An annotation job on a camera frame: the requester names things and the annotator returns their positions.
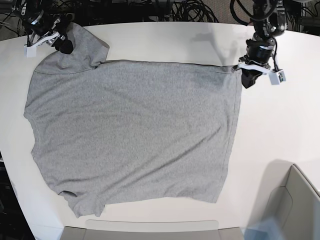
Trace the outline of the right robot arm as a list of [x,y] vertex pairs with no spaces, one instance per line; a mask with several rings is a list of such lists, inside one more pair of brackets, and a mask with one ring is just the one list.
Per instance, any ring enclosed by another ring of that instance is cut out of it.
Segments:
[[28,58],[36,56],[37,47],[43,44],[66,55],[73,52],[73,43],[67,35],[70,21],[66,17],[48,15],[36,0],[15,0],[12,12],[26,29],[27,42],[24,49]]

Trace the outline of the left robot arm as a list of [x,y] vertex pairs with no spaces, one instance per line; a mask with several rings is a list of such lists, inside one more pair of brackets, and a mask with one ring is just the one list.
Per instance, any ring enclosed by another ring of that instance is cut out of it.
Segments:
[[253,14],[248,14],[254,27],[252,38],[246,41],[246,55],[241,57],[235,70],[241,70],[241,83],[246,89],[266,75],[272,85],[286,81],[278,63],[278,42],[286,28],[286,11],[281,0],[255,0]]

